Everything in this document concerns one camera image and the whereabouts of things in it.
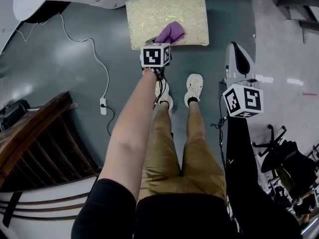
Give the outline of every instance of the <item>white tile floor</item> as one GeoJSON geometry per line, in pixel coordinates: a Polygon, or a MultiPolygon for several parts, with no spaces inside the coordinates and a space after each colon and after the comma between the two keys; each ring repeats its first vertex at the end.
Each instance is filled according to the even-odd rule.
{"type": "Polygon", "coordinates": [[[319,35],[286,20],[272,0],[253,0],[256,22],[256,74],[264,79],[264,113],[248,120],[252,141],[268,142],[282,125],[286,140],[308,154],[319,142],[319,35]],[[305,96],[314,93],[318,96],[305,96]]]}

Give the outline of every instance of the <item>white sneaker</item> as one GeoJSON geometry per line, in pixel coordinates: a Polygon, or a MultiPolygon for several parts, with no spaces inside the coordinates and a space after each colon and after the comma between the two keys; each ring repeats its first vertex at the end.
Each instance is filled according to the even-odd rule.
{"type": "MultiPolygon", "coordinates": [[[[161,103],[162,101],[168,102],[168,104],[169,104],[168,110],[170,111],[173,108],[173,98],[169,95],[169,85],[165,79],[163,79],[161,82],[163,84],[163,90],[162,90],[163,94],[159,98],[158,103],[161,103]]],[[[155,95],[156,95],[156,97],[158,97],[160,95],[159,81],[156,82],[155,95]]]]}
{"type": "Polygon", "coordinates": [[[187,78],[186,86],[188,90],[184,97],[184,101],[187,107],[189,107],[187,101],[191,97],[195,97],[198,101],[200,101],[199,96],[203,88],[203,83],[203,77],[200,74],[191,74],[187,78]]]}

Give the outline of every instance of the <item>purple cloth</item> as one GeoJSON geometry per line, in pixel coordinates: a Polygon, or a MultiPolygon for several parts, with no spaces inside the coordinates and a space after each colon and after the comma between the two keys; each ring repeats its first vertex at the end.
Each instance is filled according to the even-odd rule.
{"type": "Polygon", "coordinates": [[[173,43],[184,36],[185,32],[182,26],[174,21],[168,24],[156,38],[158,43],[173,43]]]}

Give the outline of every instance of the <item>gold patterned board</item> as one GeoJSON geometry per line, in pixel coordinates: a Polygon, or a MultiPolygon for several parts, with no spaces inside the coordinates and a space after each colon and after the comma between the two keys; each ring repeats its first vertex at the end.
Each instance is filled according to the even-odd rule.
{"type": "Polygon", "coordinates": [[[138,50],[177,21],[185,36],[173,45],[209,44],[205,0],[129,0],[126,2],[131,45],[138,50]]]}

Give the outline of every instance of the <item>shoe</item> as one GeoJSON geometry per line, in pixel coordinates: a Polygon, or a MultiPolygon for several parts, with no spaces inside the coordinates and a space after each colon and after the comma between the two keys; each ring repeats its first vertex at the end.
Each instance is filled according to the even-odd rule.
{"type": "MultiPolygon", "coordinates": [[[[169,104],[168,110],[170,111],[173,108],[173,98],[169,95],[169,85],[165,79],[163,79],[161,82],[163,84],[163,94],[159,98],[158,103],[161,103],[162,101],[168,102],[169,104]]],[[[158,97],[159,95],[160,95],[160,82],[157,81],[155,86],[155,96],[158,97]]]]}
{"type": "Polygon", "coordinates": [[[184,97],[184,101],[187,107],[189,107],[187,101],[191,97],[195,97],[198,101],[200,101],[199,96],[203,88],[203,83],[203,77],[200,74],[191,74],[187,78],[186,86],[188,90],[184,97]]]}

